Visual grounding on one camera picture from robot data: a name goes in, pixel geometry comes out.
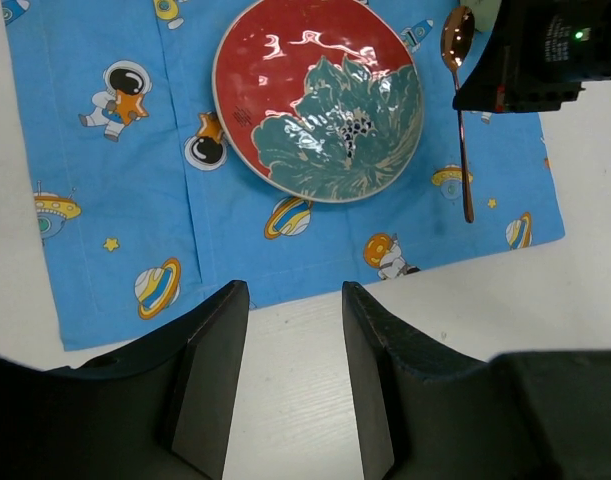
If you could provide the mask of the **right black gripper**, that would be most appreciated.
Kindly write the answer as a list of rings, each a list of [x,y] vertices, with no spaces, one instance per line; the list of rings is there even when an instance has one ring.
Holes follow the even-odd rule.
[[[502,1],[456,110],[558,111],[585,82],[611,81],[611,0]]]

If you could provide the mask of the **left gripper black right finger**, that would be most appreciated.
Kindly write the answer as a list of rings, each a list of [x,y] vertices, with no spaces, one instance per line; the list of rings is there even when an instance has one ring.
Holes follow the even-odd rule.
[[[342,322],[363,476],[392,479],[413,458],[414,423],[429,434],[440,391],[484,363],[401,320],[357,282],[343,283]]]

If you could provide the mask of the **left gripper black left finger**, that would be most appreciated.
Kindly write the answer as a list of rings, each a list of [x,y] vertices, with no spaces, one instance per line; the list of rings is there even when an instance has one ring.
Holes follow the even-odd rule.
[[[249,292],[196,308],[76,369],[57,370],[49,440],[77,479],[220,479],[246,339]]]

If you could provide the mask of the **copper spoon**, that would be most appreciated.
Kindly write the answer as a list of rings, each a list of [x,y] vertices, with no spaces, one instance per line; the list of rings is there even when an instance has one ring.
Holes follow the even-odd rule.
[[[444,22],[440,47],[441,59],[451,74],[456,93],[460,91],[458,72],[471,50],[474,33],[475,20],[471,9],[463,5],[455,7]],[[475,219],[475,214],[469,181],[469,165],[463,113],[460,109],[457,109],[456,115],[459,132],[464,218],[467,223],[472,224]]]

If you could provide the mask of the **blue space-print cloth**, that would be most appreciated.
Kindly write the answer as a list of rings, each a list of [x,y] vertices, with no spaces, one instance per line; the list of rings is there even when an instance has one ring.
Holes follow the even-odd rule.
[[[5,1],[21,126],[60,337],[81,350],[142,336],[244,280],[252,308],[561,239],[536,114],[466,113],[466,222],[449,1],[357,1],[417,67],[424,120],[383,191],[320,203],[255,174],[225,136],[217,47],[258,1]]]

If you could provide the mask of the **red and teal plate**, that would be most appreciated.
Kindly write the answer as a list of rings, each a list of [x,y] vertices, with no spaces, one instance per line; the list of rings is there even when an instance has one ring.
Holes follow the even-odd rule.
[[[264,181],[320,203],[369,198],[406,169],[424,99],[403,41],[357,1],[258,1],[216,50],[224,133]]]

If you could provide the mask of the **pale yellow mug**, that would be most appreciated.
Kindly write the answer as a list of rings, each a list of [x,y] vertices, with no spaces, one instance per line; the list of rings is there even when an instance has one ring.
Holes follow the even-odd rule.
[[[480,32],[491,32],[494,28],[501,0],[473,0],[470,6],[476,29]]]

